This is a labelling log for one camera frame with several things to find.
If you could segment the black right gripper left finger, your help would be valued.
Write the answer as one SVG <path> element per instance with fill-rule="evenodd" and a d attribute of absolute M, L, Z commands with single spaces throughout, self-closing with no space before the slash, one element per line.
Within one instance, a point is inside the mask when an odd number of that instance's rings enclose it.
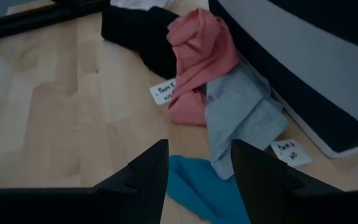
<path fill-rule="evenodd" d="M 93 187 L 0 189 L 0 224 L 159 224 L 168 157 L 161 139 Z"/>

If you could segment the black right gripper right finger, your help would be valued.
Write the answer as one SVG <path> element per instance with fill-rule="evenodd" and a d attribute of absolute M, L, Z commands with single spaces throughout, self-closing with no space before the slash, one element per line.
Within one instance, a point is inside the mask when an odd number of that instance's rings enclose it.
<path fill-rule="evenodd" d="M 358 224 L 358 190 L 339 190 L 240 139 L 231 160 L 251 224 Z"/>

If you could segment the white paper tag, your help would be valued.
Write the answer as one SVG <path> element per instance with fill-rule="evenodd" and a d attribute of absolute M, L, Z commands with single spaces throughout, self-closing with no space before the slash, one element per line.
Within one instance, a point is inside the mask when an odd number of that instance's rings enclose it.
<path fill-rule="evenodd" d="M 150 93 L 157 105 L 168 103 L 172 99 L 176 79 L 172 78 L 150 88 Z"/>
<path fill-rule="evenodd" d="M 274 141 L 270 144 L 275 155 L 291 167 L 298 167 L 312 163 L 311 157 L 294 139 Z"/>

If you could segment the teal sock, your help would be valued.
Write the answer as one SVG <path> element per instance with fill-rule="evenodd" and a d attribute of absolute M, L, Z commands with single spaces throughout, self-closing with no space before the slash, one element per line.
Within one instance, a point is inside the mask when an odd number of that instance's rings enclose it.
<path fill-rule="evenodd" d="M 212 224 L 250 224 L 235 177 L 220 179 L 205 159 L 171 155 L 167 194 Z"/>

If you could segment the grey garment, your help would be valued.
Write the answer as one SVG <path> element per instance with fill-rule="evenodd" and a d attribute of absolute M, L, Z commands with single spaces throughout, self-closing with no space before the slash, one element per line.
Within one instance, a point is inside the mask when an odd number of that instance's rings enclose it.
<path fill-rule="evenodd" d="M 287 128 L 283 106 L 271 94 L 267 79 L 244 62 L 207 83 L 204 114 L 210 163 L 219 178 L 227 180 L 234 175 L 232 140 L 265 150 Z"/>

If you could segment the pink garment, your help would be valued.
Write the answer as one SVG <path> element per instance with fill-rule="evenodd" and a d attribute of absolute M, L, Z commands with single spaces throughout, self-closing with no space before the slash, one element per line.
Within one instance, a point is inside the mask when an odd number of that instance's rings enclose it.
<path fill-rule="evenodd" d="M 167 40 L 177 59 L 170 119 L 176 124 L 205 126 L 207 102 L 201 87 L 239 63 L 229 28 L 222 18 L 197 8 L 169 24 Z"/>

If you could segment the black garment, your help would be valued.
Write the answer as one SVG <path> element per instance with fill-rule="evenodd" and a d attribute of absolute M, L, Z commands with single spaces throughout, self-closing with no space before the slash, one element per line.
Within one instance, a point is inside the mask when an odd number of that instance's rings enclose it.
<path fill-rule="evenodd" d="M 110 6 L 102 12 L 101 36 L 139 54 L 145 66 L 169 80 L 177 72 L 177 58 L 167 40 L 168 25 L 178 14 L 161 7 L 149 10 Z"/>

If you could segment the white garment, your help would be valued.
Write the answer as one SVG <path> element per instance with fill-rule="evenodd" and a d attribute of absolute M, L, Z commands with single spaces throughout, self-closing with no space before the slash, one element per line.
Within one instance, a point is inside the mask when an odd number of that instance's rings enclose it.
<path fill-rule="evenodd" d="M 149 10 L 151 7 L 168 8 L 174 0 L 110 0 L 110 5 L 128 9 Z"/>

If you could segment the navy white striped fabric basket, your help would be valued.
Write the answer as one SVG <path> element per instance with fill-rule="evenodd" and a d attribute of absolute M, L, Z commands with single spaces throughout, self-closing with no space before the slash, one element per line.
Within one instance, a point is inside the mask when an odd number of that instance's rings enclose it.
<path fill-rule="evenodd" d="M 358 152 L 358 0 L 208 0 L 237 50 L 329 157 Z"/>

